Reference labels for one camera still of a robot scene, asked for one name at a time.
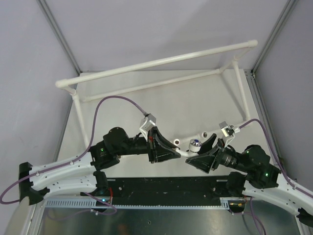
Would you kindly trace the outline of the white faucet with chrome knob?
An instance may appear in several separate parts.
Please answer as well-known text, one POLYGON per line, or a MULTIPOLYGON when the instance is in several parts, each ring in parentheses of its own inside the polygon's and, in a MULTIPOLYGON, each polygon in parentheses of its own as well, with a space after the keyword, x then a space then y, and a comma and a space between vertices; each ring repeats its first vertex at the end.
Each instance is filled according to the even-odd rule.
POLYGON ((199 152, 201 149, 202 143, 198 139, 191 139, 189 142, 189 151, 199 152))

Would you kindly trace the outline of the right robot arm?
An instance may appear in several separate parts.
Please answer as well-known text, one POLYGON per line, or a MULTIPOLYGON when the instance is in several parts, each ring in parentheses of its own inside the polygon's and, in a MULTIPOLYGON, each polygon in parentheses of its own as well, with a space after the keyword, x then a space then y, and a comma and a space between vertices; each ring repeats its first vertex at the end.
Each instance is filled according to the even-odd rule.
POLYGON ((186 163, 205 172, 223 165, 233 169, 226 182, 227 193, 245 195, 274 204, 295 215, 309 227, 313 225, 313 195, 297 188, 282 170, 270 163, 270 156, 259 145, 249 145, 242 153, 230 142, 234 135, 218 138, 213 134, 205 142, 191 139, 182 153, 186 163))

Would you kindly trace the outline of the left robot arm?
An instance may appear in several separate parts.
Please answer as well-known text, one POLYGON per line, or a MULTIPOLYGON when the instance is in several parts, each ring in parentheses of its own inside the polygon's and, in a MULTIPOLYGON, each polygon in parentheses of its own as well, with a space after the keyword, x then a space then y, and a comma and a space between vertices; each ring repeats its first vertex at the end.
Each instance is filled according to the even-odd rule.
POLYGON ((164 162, 181 157, 179 143, 169 142, 157 127, 132 138, 123 128, 114 127, 79 156, 41 166, 20 164, 19 199, 27 197, 34 205, 59 194, 104 196, 110 186, 103 170, 117 165, 121 156, 146 154, 151 163, 164 162))

